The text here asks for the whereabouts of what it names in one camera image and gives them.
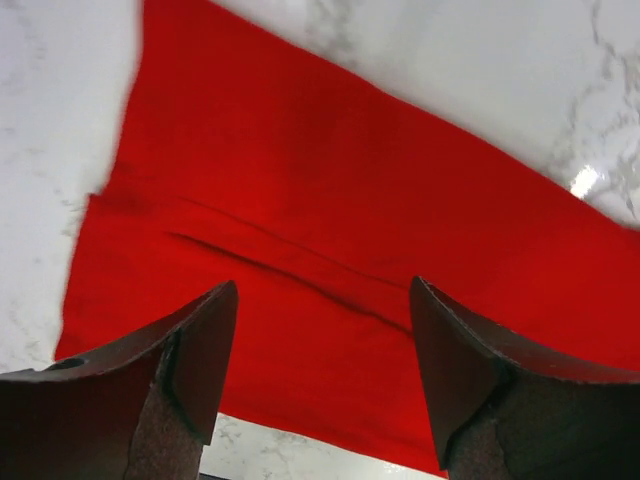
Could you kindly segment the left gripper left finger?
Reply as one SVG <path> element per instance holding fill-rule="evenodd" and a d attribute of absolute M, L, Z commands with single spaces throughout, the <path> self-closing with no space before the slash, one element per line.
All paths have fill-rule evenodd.
<path fill-rule="evenodd" d="M 5 479 L 195 479 L 229 364 L 238 292 L 43 370 L 1 377 Z"/>

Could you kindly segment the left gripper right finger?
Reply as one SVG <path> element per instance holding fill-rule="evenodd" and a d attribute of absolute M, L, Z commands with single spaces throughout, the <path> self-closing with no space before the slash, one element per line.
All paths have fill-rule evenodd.
<path fill-rule="evenodd" d="M 421 278 L 409 292 L 439 467 L 452 479 L 635 479 L 639 375 L 536 343 Z"/>

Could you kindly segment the red t shirt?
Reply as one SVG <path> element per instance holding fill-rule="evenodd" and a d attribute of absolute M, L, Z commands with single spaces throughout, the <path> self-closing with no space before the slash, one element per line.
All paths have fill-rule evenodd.
<path fill-rule="evenodd" d="M 208 1 L 146 1 L 57 358 L 233 280 L 225 413 L 434 473 L 422 276 L 558 350 L 639 366 L 639 236 L 482 140 Z"/>

